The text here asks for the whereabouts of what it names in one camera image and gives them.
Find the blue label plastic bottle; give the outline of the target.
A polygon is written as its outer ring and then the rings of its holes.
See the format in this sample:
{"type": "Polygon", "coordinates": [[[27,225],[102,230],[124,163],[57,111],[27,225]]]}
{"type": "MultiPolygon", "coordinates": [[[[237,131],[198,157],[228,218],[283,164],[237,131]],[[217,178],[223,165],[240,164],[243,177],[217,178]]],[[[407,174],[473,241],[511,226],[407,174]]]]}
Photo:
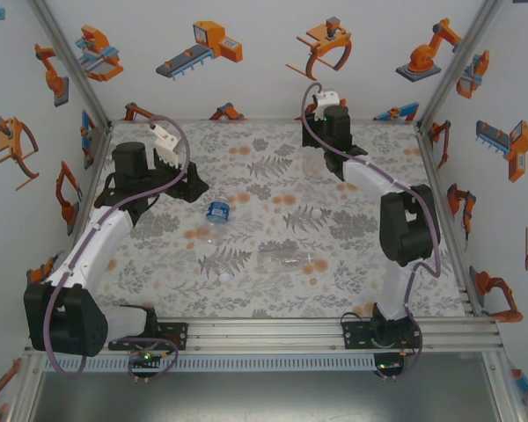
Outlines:
{"type": "Polygon", "coordinates": [[[198,237],[208,244],[219,245],[227,234],[230,213],[231,207],[225,199],[210,202],[197,230],[198,237]]]}

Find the clear unlabelled plastic bottle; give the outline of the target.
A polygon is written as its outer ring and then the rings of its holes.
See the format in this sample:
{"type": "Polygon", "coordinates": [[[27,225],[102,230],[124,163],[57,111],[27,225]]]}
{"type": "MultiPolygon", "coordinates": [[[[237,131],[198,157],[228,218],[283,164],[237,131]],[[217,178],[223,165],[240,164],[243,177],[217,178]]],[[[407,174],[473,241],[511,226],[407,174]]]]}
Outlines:
{"type": "Polygon", "coordinates": [[[255,271],[259,274],[293,273],[302,271],[306,266],[312,266],[314,261],[313,253],[298,249],[259,251],[255,271]]]}

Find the floral printed table mat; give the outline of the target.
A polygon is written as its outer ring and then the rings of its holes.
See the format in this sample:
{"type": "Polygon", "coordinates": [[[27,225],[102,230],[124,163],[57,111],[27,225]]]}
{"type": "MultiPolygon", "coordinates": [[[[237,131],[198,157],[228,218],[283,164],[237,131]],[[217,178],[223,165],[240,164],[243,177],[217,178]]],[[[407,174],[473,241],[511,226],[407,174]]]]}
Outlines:
{"type": "Polygon", "coordinates": [[[318,177],[303,174],[298,122],[198,120],[181,127],[209,189],[194,203],[162,196],[141,216],[96,288],[100,306],[147,305],[162,317],[371,313],[386,265],[378,205],[327,167],[318,177]],[[224,240],[213,245],[197,230],[219,199],[231,213],[224,240]],[[285,249],[313,253],[314,264],[293,273],[255,271],[259,251],[285,249]],[[229,282],[219,280],[223,273],[229,282]]]}

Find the grey metal panel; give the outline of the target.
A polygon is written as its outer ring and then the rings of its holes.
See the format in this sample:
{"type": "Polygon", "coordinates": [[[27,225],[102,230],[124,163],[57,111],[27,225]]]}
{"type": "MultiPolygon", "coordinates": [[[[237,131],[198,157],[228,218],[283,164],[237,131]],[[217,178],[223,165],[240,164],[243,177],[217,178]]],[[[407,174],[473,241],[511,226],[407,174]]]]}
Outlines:
{"type": "Polygon", "coordinates": [[[482,376],[421,370],[396,382],[364,372],[47,374],[31,422],[496,422],[482,376]]]}

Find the aluminium side rail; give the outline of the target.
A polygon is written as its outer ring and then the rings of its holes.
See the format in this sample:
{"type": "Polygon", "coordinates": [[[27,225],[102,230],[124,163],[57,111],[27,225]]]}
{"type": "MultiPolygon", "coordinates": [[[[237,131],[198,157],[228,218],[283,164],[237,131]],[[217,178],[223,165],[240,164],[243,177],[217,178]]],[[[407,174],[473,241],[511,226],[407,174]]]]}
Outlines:
{"type": "Polygon", "coordinates": [[[469,317],[482,317],[481,306],[477,300],[473,283],[466,266],[465,254],[454,229],[454,220],[448,206],[444,184],[438,174],[435,158],[432,154],[428,136],[419,128],[416,137],[422,153],[422,160],[435,198],[439,227],[450,255],[458,291],[462,298],[465,313],[469,317]]]}
{"type": "Polygon", "coordinates": [[[84,152],[84,167],[92,169],[92,179],[90,184],[90,192],[83,195],[82,189],[78,181],[75,179],[73,172],[65,161],[61,161],[61,171],[56,180],[56,198],[62,206],[62,218],[66,222],[67,235],[70,242],[67,244],[68,252],[62,257],[62,261],[56,268],[58,274],[51,276],[52,285],[59,287],[62,275],[65,272],[70,272],[69,263],[76,256],[73,247],[78,249],[80,242],[84,239],[84,231],[88,224],[96,217],[97,211],[93,206],[95,198],[93,195],[96,192],[96,187],[99,182],[99,175],[102,172],[106,150],[109,146],[111,132],[101,132],[99,128],[93,128],[92,131],[85,135],[83,140],[89,140],[92,144],[90,150],[83,149],[84,152]],[[77,200],[72,203],[62,196],[62,186],[65,181],[69,181],[75,189],[77,200]]]}

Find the aluminium corner post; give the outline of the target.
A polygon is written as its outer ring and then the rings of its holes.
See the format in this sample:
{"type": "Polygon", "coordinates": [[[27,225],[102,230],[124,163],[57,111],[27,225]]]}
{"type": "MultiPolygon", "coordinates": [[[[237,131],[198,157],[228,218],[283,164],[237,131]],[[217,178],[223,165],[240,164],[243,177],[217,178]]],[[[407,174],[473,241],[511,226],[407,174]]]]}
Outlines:
{"type": "Polygon", "coordinates": [[[448,95],[451,93],[458,81],[467,61],[473,56],[475,48],[483,39],[488,28],[495,20],[495,16],[504,6],[505,0],[484,0],[477,11],[472,24],[469,26],[466,36],[462,39],[457,52],[447,70],[444,72],[443,79],[436,87],[436,92],[428,102],[424,114],[419,121],[419,131],[427,132],[431,127],[437,113],[443,106],[448,95]]]}
{"type": "Polygon", "coordinates": [[[69,77],[75,84],[78,92],[82,96],[85,104],[92,112],[92,116],[96,122],[103,128],[109,128],[111,121],[107,117],[106,112],[100,104],[98,96],[93,91],[88,78],[80,68],[78,59],[72,51],[67,38],[65,37],[62,28],[57,22],[54,14],[50,10],[46,0],[26,0],[29,4],[33,15],[37,18],[40,27],[47,35],[51,42],[53,49],[60,56],[65,69],[68,71],[69,77]]]}

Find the aluminium rail bed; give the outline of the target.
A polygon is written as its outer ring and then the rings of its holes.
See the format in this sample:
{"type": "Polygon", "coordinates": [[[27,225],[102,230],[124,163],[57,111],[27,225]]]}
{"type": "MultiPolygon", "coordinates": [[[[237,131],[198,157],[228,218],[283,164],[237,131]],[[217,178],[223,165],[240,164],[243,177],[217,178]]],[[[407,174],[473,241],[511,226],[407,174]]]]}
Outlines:
{"type": "MultiPolygon", "coordinates": [[[[182,318],[189,354],[345,353],[335,318],[182,318]]],[[[498,352],[498,324],[487,317],[421,317],[422,350],[428,353],[498,352]]]]}

